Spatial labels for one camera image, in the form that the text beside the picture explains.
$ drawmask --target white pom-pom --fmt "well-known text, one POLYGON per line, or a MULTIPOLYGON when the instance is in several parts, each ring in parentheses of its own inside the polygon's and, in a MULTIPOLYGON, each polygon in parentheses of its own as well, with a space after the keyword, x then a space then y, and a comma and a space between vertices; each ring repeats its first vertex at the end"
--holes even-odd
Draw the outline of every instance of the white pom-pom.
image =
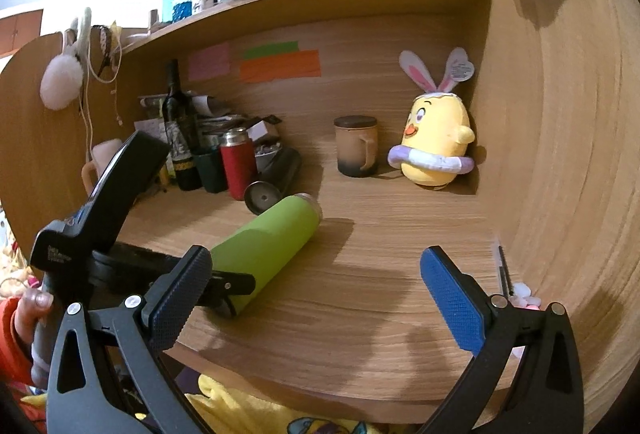
POLYGON ((511 305, 516 307, 516 308, 526 308, 527 307, 527 301, 524 300, 524 298, 522 298, 522 297, 518 297, 517 295, 511 295, 509 297, 509 302, 511 302, 511 305))
POLYGON ((81 88, 81 65, 74 56, 59 54, 42 75, 40 99, 47 109, 61 110, 78 97, 81 88))
POLYGON ((527 304, 529 304, 530 306, 540 307, 540 305, 542 304, 542 299, 538 297, 524 297, 524 300, 526 300, 527 304))
POLYGON ((531 290, 524 282, 516 282, 513 285, 513 294, 524 299, 531 296, 531 290))

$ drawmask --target bottle cap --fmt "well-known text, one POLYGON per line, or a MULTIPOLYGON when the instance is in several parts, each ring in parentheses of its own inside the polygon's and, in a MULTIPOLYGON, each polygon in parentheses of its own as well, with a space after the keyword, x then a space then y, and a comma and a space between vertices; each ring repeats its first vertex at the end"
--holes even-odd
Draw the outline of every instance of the bottle cap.
POLYGON ((244 191, 244 203, 255 215, 269 210, 282 198, 278 188, 266 181, 254 181, 244 191))
POLYGON ((300 199, 304 199, 306 202, 308 202, 311 205, 311 207, 314 209, 316 215, 318 216, 318 221, 322 221, 322 207, 320 206, 320 203, 318 203, 315 197, 313 197, 310 194, 305 194, 305 192, 300 192, 299 194, 293 194, 293 195, 294 197, 299 197, 300 199))
POLYGON ((251 141, 249 134, 243 127, 228 130, 222 136, 221 147, 233 147, 235 145, 241 145, 247 141, 251 141))

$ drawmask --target green water bottle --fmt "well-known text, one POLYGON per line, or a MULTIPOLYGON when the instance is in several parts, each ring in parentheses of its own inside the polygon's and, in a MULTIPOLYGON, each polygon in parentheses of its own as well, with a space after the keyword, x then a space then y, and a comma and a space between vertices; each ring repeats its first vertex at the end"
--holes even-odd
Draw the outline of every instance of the green water bottle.
POLYGON ((308 194, 285 197, 211 250, 213 269, 249 273, 251 295, 230 295, 216 311, 234 317, 307 243, 322 221, 318 202, 308 194))

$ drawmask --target plush toy tag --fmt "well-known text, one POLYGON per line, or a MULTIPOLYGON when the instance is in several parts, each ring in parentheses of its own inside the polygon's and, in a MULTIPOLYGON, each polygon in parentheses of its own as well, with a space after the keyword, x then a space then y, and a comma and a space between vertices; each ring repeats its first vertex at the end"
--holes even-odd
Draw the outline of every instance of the plush toy tag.
POLYGON ((460 83, 466 81, 474 75, 476 68, 471 62, 460 62, 451 66, 451 80, 460 83))

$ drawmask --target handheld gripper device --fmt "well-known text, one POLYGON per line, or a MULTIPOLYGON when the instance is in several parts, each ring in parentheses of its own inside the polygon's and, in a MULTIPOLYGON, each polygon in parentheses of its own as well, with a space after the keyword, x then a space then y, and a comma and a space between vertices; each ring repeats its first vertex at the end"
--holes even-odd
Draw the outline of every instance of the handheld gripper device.
MULTIPOLYGON (((46 271, 46 287, 62 311, 39 327, 34 343, 34 355, 50 360, 49 434, 212 434, 158 355, 173 345, 195 305, 220 308, 229 295, 251 295, 256 281, 212 271, 210 253, 201 246, 178 259, 115 241, 136 195, 167 153, 163 143, 133 134, 87 204, 36 238, 31 263, 46 271), (95 298, 100 291, 115 304, 91 309, 92 293, 95 298), (111 346, 120 348, 156 427, 134 418, 107 351, 111 346)), ((582 379, 564 306, 535 311, 514 308, 503 295, 489 297, 437 246, 425 250, 420 272, 460 348, 474 357, 418 432, 580 434, 582 379), (515 346, 526 350, 510 393, 495 419, 474 428, 515 346)))
POLYGON ((460 349, 474 357, 418 434, 581 434, 584 392, 567 312, 516 308, 488 296, 441 247, 427 248, 420 274, 460 349), (474 428, 514 347, 524 355, 500 412, 474 428))
MULTIPOLYGON (((54 308, 47 321, 37 325, 31 348, 31 375, 37 387, 48 387, 54 345, 71 304, 89 309, 93 301, 94 307, 106 307, 120 302, 129 293, 145 294, 154 282, 157 292, 162 276, 172 272, 188 255, 206 258, 208 273, 185 292, 195 295, 193 303, 187 299, 175 304, 188 307, 184 320, 199 299, 201 305, 219 306, 226 295, 251 293, 255 289, 251 275, 213 271, 210 254, 203 247, 199 247, 198 254, 189 250, 180 260, 116 242, 136 198, 152 182, 168 153, 167 144, 143 132, 134 132, 113 157, 80 210, 64 221, 52 221, 37 234, 30 264, 44 271, 42 288, 54 296, 54 308)), ((148 328, 152 327, 149 320, 146 316, 148 328)), ((159 339, 158 335, 167 334, 161 328, 156 326, 150 332, 148 341, 156 351, 159 344, 167 344, 163 349, 173 345, 159 339)))

